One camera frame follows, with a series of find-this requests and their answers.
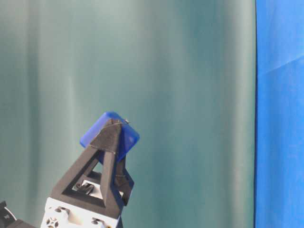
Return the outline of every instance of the green fabric backdrop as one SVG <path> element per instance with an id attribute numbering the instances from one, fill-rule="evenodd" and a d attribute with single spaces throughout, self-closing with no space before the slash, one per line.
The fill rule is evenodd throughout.
<path id="1" fill-rule="evenodd" d="M 126 228 L 250 228 L 254 0 L 0 0 L 0 198 L 36 226 L 104 111 L 141 134 Z"/>

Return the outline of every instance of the black metal part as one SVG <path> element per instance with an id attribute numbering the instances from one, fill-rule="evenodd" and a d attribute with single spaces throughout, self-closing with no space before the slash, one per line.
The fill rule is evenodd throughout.
<path id="1" fill-rule="evenodd" d="M 118 221 L 118 224 L 117 224 L 117 227 L 116 227 L 116 228 L 124 228 L 122 217 L 119 218 L 119 221 Z"/>
<path id="2" fill-rule="evenodd" d="M 77 191 L 81 192 L 81 193 L 83 193 L 85 195 L 90 195 L 92 193 L 93 189 L 94 189 L 94 185 L 93 184 L 86 183 L 84 185 L 81 185 L 77 189 Z"/>
<path id="3" fill-rule="evenodd" d="M 0 228 L 6 228 L 13 222 L 15 222 L 15 218 L 12 213 L 7 210 L 6 202 L 3 201 L 0 203 Z"/>
<path id="4" fill-rule="evenodd" d="M 10 224 L 7 228 L 35 228 L 35 227 L 18 219 L 17 221 Z"/>
<path id="5" fill-rule="evenodd" d="M 125 169 L 125 158 L 117 163 L 122 123 L 109 120 L 82 152 L 75 163 L 54 187 L 51 197 L 68 204 L 118 219 L 124 205 L 127 205 L 134 182 Z M 102 174 L 94 172 L 102 158 Z M 84 180 L 100 184 L 103 199 L 95 198 L 72 188 Z"/>

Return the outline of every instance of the blue fabric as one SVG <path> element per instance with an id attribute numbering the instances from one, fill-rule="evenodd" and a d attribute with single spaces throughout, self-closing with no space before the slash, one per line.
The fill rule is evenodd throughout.
<path id="1" fill-rule="evenodd" d="M 256 3 L 255 224 L 304 227 L 304 1 Z"/>

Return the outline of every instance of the blue translucent block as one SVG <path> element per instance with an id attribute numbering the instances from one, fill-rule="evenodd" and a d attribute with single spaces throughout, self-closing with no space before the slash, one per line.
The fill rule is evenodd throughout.
<path id="1" fill-rule="evenodd" d="M 122 137 L 120 141 L 119 153 L 117 156 L 117 161 L 120 161 L 125 157 L 129 150 L 137 143 L 139 140 L 139 134 L 117 113 L 115 112 L 106 112 L 104 113 L 95 124 L 84 134 L 80 139 L 80 144 L 83 147 L 87 147 L 90 142 L 98 135 L 102 130 L 105 123 L 110 120 L 120 120 L 123 123 L 122 126 Z"/>

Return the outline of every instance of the white robot part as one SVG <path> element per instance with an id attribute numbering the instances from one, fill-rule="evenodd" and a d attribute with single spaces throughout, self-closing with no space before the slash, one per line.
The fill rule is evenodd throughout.
<path id="1" fill-rule="evenodd" d="M 76 207 L 48 198 L 41 228 L 116 228 L 119 218 Z"/>

